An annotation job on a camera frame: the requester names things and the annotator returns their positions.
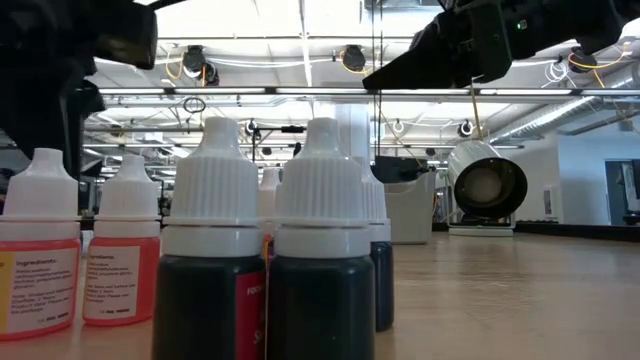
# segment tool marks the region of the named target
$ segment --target cable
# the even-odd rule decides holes
[[[169,57],[171,56],[171,50],[167,51],[167,60],[169,59]],[[167,62],[166,64],[164,64],[164,69],[167,72],[167,75],[169,75],[169,77],[171,77],[172,79],[179,79],[180,76],[182,76],[182,61],[184,60],[184,51],[182,52],[182,55],[180,55],[180,69],[178,70],[178,75],[174,75],[171,70],[169,70],[169,63]]]
[[[436,215],[436,210],[438,210],[438,195],[433,194],[433,212],[431,213],[431,218]]]
[[[593,70],[604,69],[604,68],[608,68],[610,66],[613,66],[613,65],[619,63],[622,59],[624,59],[624,57],[627,56],[627,54],[625,53],[626,50],[627,50],[627,46],[625,45],[624,48],[622,48],[622,54],[620,54],[620,57],[617,60],[615,60],[614,62],[611,62],[611,63],[606,64],[606,65],[592,66],[592,65],[580,64],[579,62],[571,59],[573,56],[575,56],[574,53],[569,54],[569,57],[567,57],[567,60],[570,63],[572,63],[573,65],[577,65],[577,66],[580,66],[581,68],[585,68],[585,69],[593,69]]]
[[[593,75],[595,75],[596,80],[598,80],[598,83],[604,89],[605,85],[604,85],[604,82],[602,81],[602,78],[600,77],[600,74],[598,74],[598,70],[593,70]],[[614,101],[613,106],[616,107],[616,112],[618,113],[619,116],[622,117],[622,121],[628,122],[631,125],[631,128],[633,129],[633,131],[635,131],[636,134],[640,135],[640,130],[638,130],[635,127],[635,125],[633,124],[633,121],[626,116],[626,114],[622,111],[622,109],[620,109],[620,107],[618,106],[618,103]]]
[[[600,78],[600,75],[598,74],[598,70],[593,70],[593,75],[596,76],[596,80],[598,80],[598,83],[604,89],[605,88],[604,82],[602,82],[602,79]]]
[[[418,159],[418,157],[417,157],[413,152],[411,152],[411,150],[410,150],[406,145],[404,145],[404,143],[402,142],[402,140],[400,140],[400,137],[398,137],[398,135],[396,134],[396,132],[393,130],[393,126],[391,125],[391,123],[389,123],[389,120],[387,119],[387,117],[386,117],[386,116],[384,115],[384,113],[382,112],[382,104],[381,104],[381,103],[378,103],[377,105],[378,105],[378,110],[379,110],[379,112],[378,112],[378,113],[380,114],[380,117],[381,117],[382,119],[384,119],[384,122],[385,122],[385,123],[387,123],[387,127],[389,127],[389,130],[391,130],[391,133],[393,134],[393,137],[395,137],[395,138],[396,138],[396,141],[397,141],[398,143],[400,143],[400,145],[402,145],[402,147],[403,147],[405,150],[407,150],[407,152],[408,152],[409,154],[411,154],[411,157],[413,157],[413,158],[416,160],[416,162],[418,163],[418,166],[419,166],[420,168],[424,169],[425,167],[424,167],[424,165],[420,162],[420,159]]]
[[[478,139],[480,141],[484,141],[482,139],[482,128],[480,127],[480,116],[478,116],[478,102],[476,101],[476,91],[473,87],[473,79],[471,79],[471,102],[473,103],[473,115],[476,120],[476,130],[478,131]]]

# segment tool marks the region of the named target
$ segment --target red label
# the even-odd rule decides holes
[[[263,360],[265,272],[236,277],[236,360]]]

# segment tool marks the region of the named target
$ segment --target ceiling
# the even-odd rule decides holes
[[[137,1],[143,4],[152,0]],[[181,54],[188,45],[203,45],[208,61],[213,62],[220,75],[221,87],[348,87],[361,88],[363,74],[347,71],[339,61],[340,52],[348,44],[360,45],[367,58],[366,71],[379,67],[402,54],[409,47],[413,34],[424,28],[441,9],[434,1],[389,0],[385,3],[383,21],[372,16],[360,0],[188,0],[158,11],[159,42],[154,70],[144,71],[129,65],[97,59],[98,73],[89,80],[101,88],[159,88],[200,86],[197,80],[180,73]],[[640,22],[634,21],[624,29],[621,41],[597,54],[600,64],[619,60],[601,70],[601,75],[619,71],[635,61],[640,54]],[[568,55],[570,41],[540,51],[525,61],[515,62],[502,79],[479,85],[487,88],[582,88],[594,87],[593,74],[568,72],[565,64],[554,65],[559,55]],[[234,96],[209,97],[217,102],[200,114],[189,114],[177,106],[113,106],[91,116],[89,128],[149,128],[149,133],[86,134],[87,144],[196,144],[200,132],[162,133],[162,129],[188,127],[198,129],[202,119],[222,116],[246,123],[255,119],[262,126],[285,124],[304,125],[309,119],[331,115],[331,99],[298,97],[278,101],[276,97],[242,96],[241,106]],[[135,100],[137,97],[126,97]],[[118,99],[111,97],[112,103]],[[364,100],[373,112],[371,99]],[[487,131],[498,131],[510,122],[544,105],[544,99],[518,102],[514,99],[499,102],[480,102],[478,115]],[[460,141],[457,127],[473,118],[473,106],[467,100],[448,99],[385,101],[382,113],[389,124],[402,125],[395,136],[392,127],[383,129],[382,142],[454,144]],[[249,142],[247,137],[241,141]],[[273,133],[264,140],[269,143],[293,144],[304,141],[301,134]],[[259,154],[268,164],[275,164],[292,156],[291,148],[273,149],[272,155]],[[173,164],[190,150],[158,151],[154,148],[93,148],[89,156],[112,155],[118,161],[122,153],[141,153],[148,160],[161,165]],[[405,150],[384,149],[393,155],[408,155]]]

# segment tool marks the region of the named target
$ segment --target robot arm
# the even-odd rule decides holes
[[[513,60],[576,39],[590,55],[640,17],[638,0],[451,0],[366,89],[465,87],[503,77]]]

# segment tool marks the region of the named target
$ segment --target spotlight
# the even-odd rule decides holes
[[[509,216],[527,195],[527,177],[514,162],[481,141],[465,141],[449,154],[447,176],[460,209],[481,219]]]
[[[460,126],[458,126],[458,135],[462,138],[467,138],[473,134],[473,125],[469,120],[465,120]]]
[[[358,45],[347,45],[341,53],[341,60],[342,65],[353,72],[362,72],[367,63],[367,59]]]
[[[586,74],[591,71],[591,68],[577,64],[593,67],[598,65],[598,60],[593,55],[585,54],[580,46],[575,46],[571,48],[571,54],[569,54],[569,69],[576,74]]]
[[[207,61],[202,45],[190,45],[182,59],[184,73],[193,79],[202,80],[206,86],[220,85],[218,69],[213,63]]]
[[[244,134],[247,136],[251,136],[253,134],[253,129],[256,128],[256,123],[253,122],[253,119],[244,123]]]
[[[393,124],[393,131],[400,133],[404,131],[404,124],[400,122],[400,119],[396,119],[396,123]]]

